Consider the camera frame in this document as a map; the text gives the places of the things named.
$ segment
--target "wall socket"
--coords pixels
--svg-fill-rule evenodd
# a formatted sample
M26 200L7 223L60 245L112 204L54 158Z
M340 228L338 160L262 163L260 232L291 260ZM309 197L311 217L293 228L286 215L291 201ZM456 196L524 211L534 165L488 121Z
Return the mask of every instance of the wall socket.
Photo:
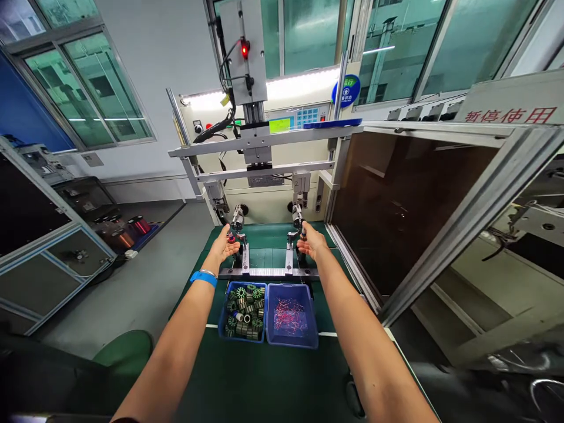
M96 153L83 154L82 158L86 163L88 163L88 166L90 167L98 167L104 165L104 163L102 163L100 157Z

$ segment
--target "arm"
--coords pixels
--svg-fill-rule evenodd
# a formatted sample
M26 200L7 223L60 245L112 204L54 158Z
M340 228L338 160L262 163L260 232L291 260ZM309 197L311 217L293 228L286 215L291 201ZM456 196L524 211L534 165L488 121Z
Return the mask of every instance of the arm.
M239 249L238 242L227 243L228 231L229 225L226 225L211 246L202 269L217 275L223 260ZM214 291L210 283L194 281L112 421L122 417L140 423L172 420L194 367Z
M325 237L304 222L298 249L317 263L341 348L371 422L437 422L378 318L348 281Z

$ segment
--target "green workbench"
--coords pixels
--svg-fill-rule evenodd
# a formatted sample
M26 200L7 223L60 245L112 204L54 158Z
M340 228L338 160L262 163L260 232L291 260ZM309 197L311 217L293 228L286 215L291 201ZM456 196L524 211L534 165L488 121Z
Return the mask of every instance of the green workbench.
M313 226L325 235L350 280L343 258L325 225L314 222ZM221 227L216 227L211 231L193 272L201 268L220 230ZM250 266L284 267L287 233L294 230L291 224L283 223L246 225L244 232L250 247ZM229 268L232 264L228 259L222 267ZM316 267L309 257L308 267ZM219 323L228 283L227 280L217 283L207 321L210 325ZM311 286L317 329L333 333L335 328L321 283L315 281ZM172 313L188 288L189 283ZM178 410L178 420L186 416L190 421L202 422L356 421L344 395L347 375L348 365L336 337L321 336L317 350L306 350L269 345L266 340L262 344L227 341L219 337L217 328L207 328Z

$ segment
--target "gray floor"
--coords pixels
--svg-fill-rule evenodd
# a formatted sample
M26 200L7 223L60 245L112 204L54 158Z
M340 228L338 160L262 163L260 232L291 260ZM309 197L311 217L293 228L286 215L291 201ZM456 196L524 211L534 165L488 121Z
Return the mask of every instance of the gray floor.
M144 329L157 341L212 228L205 203L187 204L137 257L85 288L38 337L85 358L132 329Z
M184 203L182 200L118 204L124 219L140 214L148 222L167 221Z

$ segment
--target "hand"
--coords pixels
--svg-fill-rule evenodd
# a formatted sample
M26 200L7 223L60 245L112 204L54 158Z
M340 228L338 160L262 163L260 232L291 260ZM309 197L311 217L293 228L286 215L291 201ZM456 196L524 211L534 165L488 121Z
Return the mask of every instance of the hand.
M219 265L223 263L226 258L228 258L232 254L235 254L239 250L239 247L241 246L239 242L235 242L234 244L227 242L228 233L229 224L223 227L221 233L211 245L210 252L207 255L207 259L204 262L204 265L206 265L206 262L208 262L207 265L213 268L203 267L206 270L216 272L216 268L217 270L219 270Z
M325 237L313 229L309 223L305 220L303 221L302 225L305 227L305 236L307 241L298 240L297 247L301 253L305 253L310 256L313 260L317 261L317 254L325 249L329 249L327 246L327 241L325 241Z

